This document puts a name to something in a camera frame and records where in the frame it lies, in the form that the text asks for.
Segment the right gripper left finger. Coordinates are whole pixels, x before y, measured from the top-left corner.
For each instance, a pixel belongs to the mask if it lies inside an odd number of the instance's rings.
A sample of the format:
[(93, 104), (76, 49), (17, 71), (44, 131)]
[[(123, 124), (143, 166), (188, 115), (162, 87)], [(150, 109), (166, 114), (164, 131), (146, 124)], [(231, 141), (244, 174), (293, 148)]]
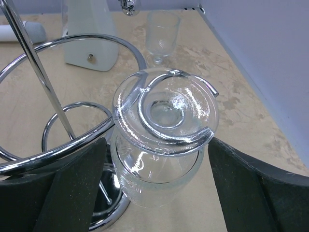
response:
[(107, 142), (0, 182), (2, 232), (87, 232), (102, 175)]

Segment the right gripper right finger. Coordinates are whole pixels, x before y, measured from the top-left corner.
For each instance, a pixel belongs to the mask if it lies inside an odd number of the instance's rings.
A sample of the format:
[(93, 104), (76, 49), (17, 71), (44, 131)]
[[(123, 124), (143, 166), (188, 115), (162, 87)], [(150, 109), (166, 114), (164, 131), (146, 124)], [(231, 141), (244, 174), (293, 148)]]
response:
[(307, 232), (309, 178), (213, 138), (208, 154), (229, 232)]

